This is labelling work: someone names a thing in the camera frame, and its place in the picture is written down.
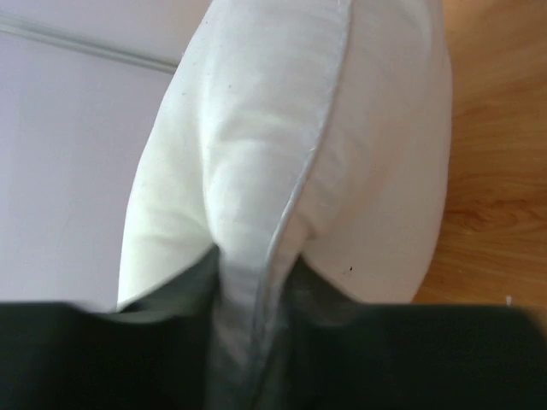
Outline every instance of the white cushion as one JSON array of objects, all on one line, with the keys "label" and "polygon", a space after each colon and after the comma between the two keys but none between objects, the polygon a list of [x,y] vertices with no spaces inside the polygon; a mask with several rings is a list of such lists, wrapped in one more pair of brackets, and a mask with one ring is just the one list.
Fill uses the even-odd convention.
[{"label": "white cushion", "polygon": [[450,105],[439,0],[213,1],[138,166],[120,303],[212,243],[220,334],[257,303],[270,317],[300,254],[356,299],[410,301],[443,213]]}]

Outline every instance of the pillow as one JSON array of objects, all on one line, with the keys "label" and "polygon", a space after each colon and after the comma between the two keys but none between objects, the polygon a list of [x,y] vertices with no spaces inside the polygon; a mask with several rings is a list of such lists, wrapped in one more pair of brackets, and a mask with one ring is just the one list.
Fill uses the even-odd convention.
[{"label": "pillow", "polygon": [[243,366],[271,344],[299,255],[359,301],[410,301],[443,213],[450,108],[438,0],[215,0],[138,165],[120,304],[216,243],[215,331]]}]

